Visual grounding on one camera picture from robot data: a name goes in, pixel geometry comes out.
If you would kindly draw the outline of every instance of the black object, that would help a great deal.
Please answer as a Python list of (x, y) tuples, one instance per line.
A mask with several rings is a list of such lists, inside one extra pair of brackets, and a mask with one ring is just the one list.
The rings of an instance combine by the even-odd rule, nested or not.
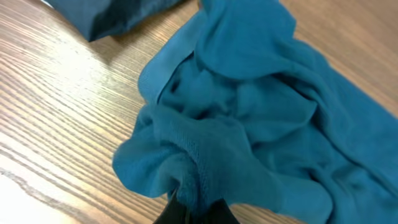
[(221, 199), (213, 203), (202, 217), (194, 217), (188, 208), (177, 201), (176, 191), (154, 224), (238, 224), (239, 222)]

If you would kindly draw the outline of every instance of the teal cloth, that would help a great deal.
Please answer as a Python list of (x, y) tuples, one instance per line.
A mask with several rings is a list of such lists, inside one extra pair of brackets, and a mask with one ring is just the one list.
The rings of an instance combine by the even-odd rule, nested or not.
[(201, 214), (216, 200), (307, 223), (398, 222), (398, 120), (295, 40), (274, 0), (204, 0), (148, 63), (113, 167)]
[(181, 0), (45, 0), (88, 41), (123, 34)]

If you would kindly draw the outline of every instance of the light wood surface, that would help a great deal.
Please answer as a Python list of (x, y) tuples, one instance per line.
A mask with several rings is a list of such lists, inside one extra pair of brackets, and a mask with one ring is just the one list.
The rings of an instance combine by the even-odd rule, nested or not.
[[(398, 115), (396, 0), (283, 0), (297, 38)], [(143, 66), (195, 12), (181, 4), (87, 43), (39, 0), (0, 0), (0, 223), (152, 223), (167, 203), (126, 190), (111, 158), (144, 101)], [(234, 206), (242, 223), (288, 218)]]

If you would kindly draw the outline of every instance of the crumpled cloth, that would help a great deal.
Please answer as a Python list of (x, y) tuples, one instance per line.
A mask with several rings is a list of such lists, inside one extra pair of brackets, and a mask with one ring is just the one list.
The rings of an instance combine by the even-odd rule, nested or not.
[(397, 223), (398, 120), (294, 29), (274, 0), (204, 0), (141, 74), (121, 182), (178, 189), (196, 213), (224, 198), (307, 223)]
[(88, 41), (123, 34), (181, 0), (45, 0)]

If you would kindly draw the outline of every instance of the wood grain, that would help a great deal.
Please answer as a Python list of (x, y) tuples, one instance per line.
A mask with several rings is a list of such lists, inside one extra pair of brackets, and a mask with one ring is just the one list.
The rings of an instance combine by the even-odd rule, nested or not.
[[(398, 115), (395, 0), (283, 0), (296, 36)], [(167, 203), (126, 190), (111, 158), (144, 101), (143, 66), (194, 1), (87, 43), (39, 0), (0, 0), (0, 223), (152, 223)], [(242, 223), (294, 223), (247, 205)]]

